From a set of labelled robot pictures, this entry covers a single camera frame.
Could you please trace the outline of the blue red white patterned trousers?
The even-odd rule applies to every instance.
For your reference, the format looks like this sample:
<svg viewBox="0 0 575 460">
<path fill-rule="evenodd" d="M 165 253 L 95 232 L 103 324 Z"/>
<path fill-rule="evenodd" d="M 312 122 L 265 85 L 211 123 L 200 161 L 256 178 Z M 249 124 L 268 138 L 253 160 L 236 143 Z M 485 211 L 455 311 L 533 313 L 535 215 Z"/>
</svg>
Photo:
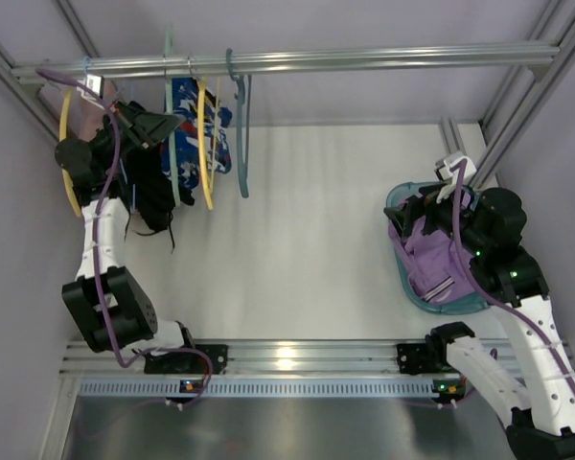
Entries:
<svg viewBox="0 0 575 460">
<path fill-rule="evenodd" d="M 199 184 L 200 167 L 198 152 L 198 88 L 199 80 L 177 78 L 172 80 L 172 109 L 184 118 L 173 133 L 174 157 L 178 184 L 193 190 Z M 203 136 L 208 172 L 227 174 L 232 169 L 226 129 L 230 127 L 232 111 L 218 100 L 215 92 L 206 87 L 203 101 Z"/>
</svg>

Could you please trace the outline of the mint green plastic hanger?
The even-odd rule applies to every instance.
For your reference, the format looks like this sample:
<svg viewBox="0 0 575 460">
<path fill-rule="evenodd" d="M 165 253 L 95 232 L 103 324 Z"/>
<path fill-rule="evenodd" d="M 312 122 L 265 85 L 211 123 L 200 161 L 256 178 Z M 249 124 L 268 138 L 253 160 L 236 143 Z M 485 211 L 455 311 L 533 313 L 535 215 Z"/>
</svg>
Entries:
<svg viewBox="0 0 575 460">
<path fill-rule="evenodd" d="M 173 53 L 173 26 L 169 25 L 165 31 L 163 57 L 168 58 Z M 164 72 L 165 80 L 165 108 L 166 113 L 173 114 L 173 80 L 168 76 L 168 71 Z M 174 134 L 168 138 L 169 171 L 172 185 L 172 195 L 176 207 L 180 206 L 181 199 L 179 193 L 178 167 L 176 162 L 176 147 Z"/>
</svg>

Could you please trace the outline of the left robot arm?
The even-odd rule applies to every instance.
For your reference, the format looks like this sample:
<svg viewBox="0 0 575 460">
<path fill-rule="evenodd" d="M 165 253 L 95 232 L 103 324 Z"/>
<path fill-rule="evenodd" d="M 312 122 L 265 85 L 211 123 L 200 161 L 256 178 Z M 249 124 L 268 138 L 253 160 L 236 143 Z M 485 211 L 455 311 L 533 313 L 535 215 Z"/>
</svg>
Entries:
<svg viewBox="0 0 575 460">
<path fill-rule="evenodd" d="M 94 353 L 144 359 L 147 374 L 176 375 L 200 366 L 189 330 L 158 318 L 150 298 L 126 266 L 133 212 L 151 233 L 170 230 L 175 206 L 160 150 L 182 123 L 176 115 L 116 102 L 93 139 L 66 138 L 55 158 L 71 178 L 84 222 L 80 268 L 61 297 Z"/>
</svg>

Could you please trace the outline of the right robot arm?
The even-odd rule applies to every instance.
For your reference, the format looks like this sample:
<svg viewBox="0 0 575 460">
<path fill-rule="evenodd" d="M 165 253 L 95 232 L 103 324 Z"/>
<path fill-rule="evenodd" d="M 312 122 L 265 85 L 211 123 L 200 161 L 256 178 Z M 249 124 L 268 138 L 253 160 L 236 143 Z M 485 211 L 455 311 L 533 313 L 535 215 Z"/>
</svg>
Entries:
<svg viewBox="0 0 575 460">
<path fill-rule="evenodd" d="M 408 182 L 387 196 L 388 236 L 406 293 L 427 311 L 489 308 L 521 375 L 512 377 L 461 321 L 433 328 L 407 374 L 454 370 L 493 409 L 518 459 L 575 459 L 575 373 L 556 329 L 549 288 L 521 245 L 520 198 L 494 187 L 443 195 Z"/>
</svg>

